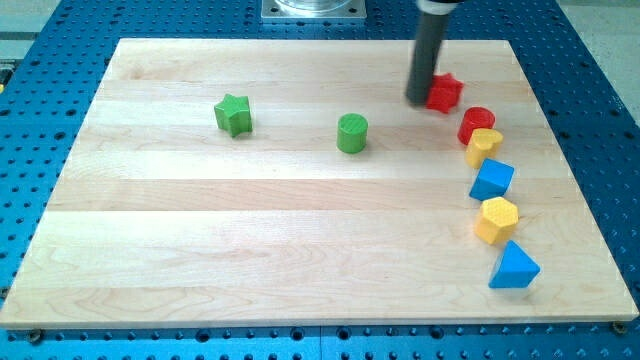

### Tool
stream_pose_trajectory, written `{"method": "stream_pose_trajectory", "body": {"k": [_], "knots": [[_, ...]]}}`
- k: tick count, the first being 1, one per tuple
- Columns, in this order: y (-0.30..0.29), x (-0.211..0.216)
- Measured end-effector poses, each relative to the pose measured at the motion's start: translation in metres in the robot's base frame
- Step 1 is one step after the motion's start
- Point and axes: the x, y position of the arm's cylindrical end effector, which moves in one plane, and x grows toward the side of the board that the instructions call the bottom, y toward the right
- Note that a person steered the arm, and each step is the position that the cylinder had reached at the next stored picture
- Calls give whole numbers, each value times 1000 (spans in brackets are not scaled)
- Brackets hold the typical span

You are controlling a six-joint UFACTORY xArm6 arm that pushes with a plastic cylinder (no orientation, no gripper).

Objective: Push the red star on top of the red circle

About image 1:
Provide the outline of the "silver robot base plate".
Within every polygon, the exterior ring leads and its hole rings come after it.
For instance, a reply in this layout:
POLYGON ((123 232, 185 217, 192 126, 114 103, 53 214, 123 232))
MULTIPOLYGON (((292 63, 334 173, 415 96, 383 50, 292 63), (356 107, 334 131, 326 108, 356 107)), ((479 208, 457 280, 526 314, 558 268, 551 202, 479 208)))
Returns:
POLYGON ((261 0, 261 17, 289 19, 365 19, 365 0, 261 0))

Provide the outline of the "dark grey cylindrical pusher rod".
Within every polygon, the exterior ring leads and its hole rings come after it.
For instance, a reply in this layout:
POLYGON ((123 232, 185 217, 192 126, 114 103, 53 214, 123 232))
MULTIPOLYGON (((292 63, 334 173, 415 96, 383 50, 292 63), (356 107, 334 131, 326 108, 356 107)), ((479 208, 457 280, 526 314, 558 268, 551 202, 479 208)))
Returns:
POLYGON ((412 106, 421 106, 429 97, 439 51, 450 14, 464 0, 416 0, 420 17, 415 35, 405 96, 412 106))

